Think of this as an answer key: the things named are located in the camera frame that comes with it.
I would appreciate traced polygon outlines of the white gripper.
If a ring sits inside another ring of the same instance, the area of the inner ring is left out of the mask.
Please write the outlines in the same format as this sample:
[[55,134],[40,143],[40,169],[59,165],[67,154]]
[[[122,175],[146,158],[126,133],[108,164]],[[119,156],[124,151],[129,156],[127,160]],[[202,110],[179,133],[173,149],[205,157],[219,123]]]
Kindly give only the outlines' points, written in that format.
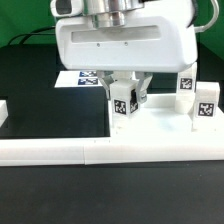
[[92,27],[88,19],[61,19],[56,24],[59,55],[69,70],[101,70],[97,77],[106,91],[114,82],[111,71],[136,72],[136,97],[147,101],[152,73],[177,73],[197,60],[193,27],[173,18],[129,18],[124,27]]

